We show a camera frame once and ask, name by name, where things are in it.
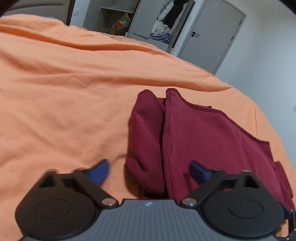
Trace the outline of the orange bed sheet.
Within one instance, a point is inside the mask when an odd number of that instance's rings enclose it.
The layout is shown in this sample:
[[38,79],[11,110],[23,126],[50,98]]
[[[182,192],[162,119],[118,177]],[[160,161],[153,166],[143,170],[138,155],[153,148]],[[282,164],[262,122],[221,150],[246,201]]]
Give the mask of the orange bed sheet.
[[136,198],[124,170],[128,120],[139,92],[219,109],[260,140],[295,189],[295,168],[259,107],[209,72],[153,45],[36,15],[1,18],[1,240],[19,240],[15,209],[47,169],[68,173],[101,159],[103,188]]

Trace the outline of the dark red garment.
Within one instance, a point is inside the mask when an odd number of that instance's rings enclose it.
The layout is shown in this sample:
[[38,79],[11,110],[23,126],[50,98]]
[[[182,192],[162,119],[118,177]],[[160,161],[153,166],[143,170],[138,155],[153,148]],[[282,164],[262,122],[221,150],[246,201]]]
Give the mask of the dark red garment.
[[269,142],[220,110],[187,102],[173,88],[164,98],[140,92],[130,116],[126,165],[145,195],[182,200],[198,186],[189,174],[193,160],[229,174],[250,170],[277,201],[294,208],[292,188]]

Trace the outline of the grey open wardrobe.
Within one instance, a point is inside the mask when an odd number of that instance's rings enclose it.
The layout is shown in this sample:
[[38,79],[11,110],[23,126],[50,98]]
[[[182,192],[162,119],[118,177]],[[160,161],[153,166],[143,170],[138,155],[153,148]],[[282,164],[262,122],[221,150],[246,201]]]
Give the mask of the grey open wardrobe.
[[125,37],[147,42],[165,52],[170,52],[178,41],[185,22],[196,3],[188,1],[171,29],[173,34],[168,44],[150,39],[150,33],[165,1],[89,1],[82,27],[106,33],[125,13],[129,13],[131,24]]

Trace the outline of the colourful bag in wardrobe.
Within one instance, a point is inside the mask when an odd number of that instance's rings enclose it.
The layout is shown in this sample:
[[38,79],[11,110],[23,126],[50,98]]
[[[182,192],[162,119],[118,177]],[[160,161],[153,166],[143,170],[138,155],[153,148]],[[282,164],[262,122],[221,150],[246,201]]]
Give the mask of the colourful bag in wardrobe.
[[107,34],[124,36],[131,24],[129,13],[125,13],[119,20],[117,20],[107,31]]

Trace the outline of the grey room door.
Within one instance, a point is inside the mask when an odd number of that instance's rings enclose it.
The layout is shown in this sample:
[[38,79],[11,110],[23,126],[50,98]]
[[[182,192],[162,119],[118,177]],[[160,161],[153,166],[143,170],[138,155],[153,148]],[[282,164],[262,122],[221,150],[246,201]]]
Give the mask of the grey room door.
[[229,1],[205,1],[178,57],[216,74],[245,17]]

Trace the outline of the brown padded headboard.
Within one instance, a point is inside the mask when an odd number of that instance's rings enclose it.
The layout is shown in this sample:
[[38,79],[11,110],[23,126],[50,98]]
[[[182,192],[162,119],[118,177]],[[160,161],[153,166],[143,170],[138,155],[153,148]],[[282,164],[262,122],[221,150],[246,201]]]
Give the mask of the brown padded headboard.
[[70,24],[74,0],[21,0],[12,5],[4,16],[15,14],[37,15],[55,18]]

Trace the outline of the folded clothes pile in wardrobe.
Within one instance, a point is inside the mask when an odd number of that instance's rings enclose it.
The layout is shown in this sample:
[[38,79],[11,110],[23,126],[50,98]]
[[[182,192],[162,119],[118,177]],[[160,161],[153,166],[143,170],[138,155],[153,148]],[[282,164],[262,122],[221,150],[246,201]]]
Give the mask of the folded clothes pile in wardrobe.
[[171,29],[162,21],[156,20],[149,38],[168,44],[172,36],[173,34],[171,33]]

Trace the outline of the hanging clothes in wardrobe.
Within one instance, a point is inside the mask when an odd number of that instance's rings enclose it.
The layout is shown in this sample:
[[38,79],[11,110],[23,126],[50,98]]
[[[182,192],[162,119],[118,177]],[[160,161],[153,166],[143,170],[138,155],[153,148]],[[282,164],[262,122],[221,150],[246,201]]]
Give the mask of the hanging clothes in wardrobe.
[[187,2],[184,0],[165,1],[157,20],[162,21],[164,25],[172,28]]

